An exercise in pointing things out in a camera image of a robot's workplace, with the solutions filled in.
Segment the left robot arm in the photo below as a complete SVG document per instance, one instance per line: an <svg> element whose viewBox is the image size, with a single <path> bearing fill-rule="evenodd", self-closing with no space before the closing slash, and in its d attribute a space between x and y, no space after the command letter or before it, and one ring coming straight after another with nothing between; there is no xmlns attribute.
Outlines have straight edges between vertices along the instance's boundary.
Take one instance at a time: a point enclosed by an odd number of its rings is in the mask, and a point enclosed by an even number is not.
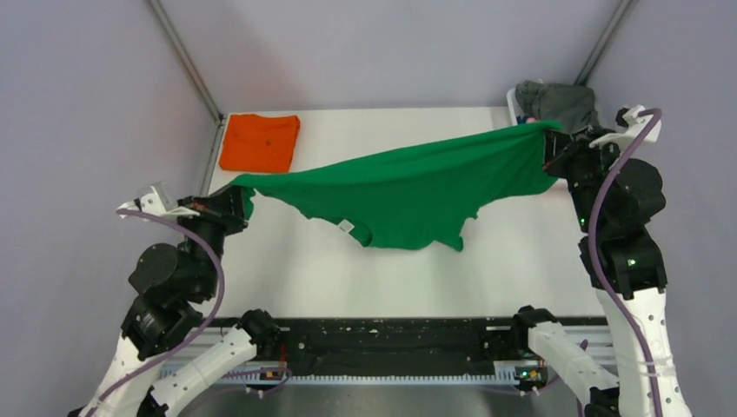
<svg viewBox="0 0 737 417"><path fill-rule="evenodd" d="M281 330L261 309L235 320L218 342L169 377L159 375L215 319L197 306L222 305L224 243L247 228L252 195L226 186L211 195L175 200L155 183L118 207L122 218L161 224L183 240L154 244L138 257L129 276L136 298L123 319L115 354L93 398L75 415L177 416L216 381L240 375L241 365L254 359L268 362L258 369L268 380L283 384L290 377Z"/></svg>

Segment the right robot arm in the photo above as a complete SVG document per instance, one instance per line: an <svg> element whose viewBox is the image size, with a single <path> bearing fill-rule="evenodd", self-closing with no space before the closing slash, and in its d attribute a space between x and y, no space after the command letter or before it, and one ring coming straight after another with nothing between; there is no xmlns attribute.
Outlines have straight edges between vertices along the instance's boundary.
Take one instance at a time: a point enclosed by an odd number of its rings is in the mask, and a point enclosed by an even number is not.
<svg viewBox="0 0 737 417"><path fill-rule="evenodd" d="M607 371L545 308L525 306L509 345L546 362L584 416L689 416L670 347L667 274L647 224L665 208L658 169L591 135L549 132L543 170L568 185L583 234L581 261L602 306L616 369Z"/></svg>

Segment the green t shirt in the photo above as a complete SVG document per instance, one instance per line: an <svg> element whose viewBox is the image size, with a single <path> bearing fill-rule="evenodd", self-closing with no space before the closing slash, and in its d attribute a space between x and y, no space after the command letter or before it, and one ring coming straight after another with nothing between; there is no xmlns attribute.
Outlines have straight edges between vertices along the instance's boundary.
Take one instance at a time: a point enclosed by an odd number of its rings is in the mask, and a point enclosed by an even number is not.
<svg viewBox="0 0 737 417"><path fill-rule="evenodd" d="M542 169L551 120L430 142L289 174L242 174L251 213L254 194L274 198L307 219L329 222L367 248L419 250L439 242L462 251L461 231L481 208L539 195L555 179Z"/></svg>

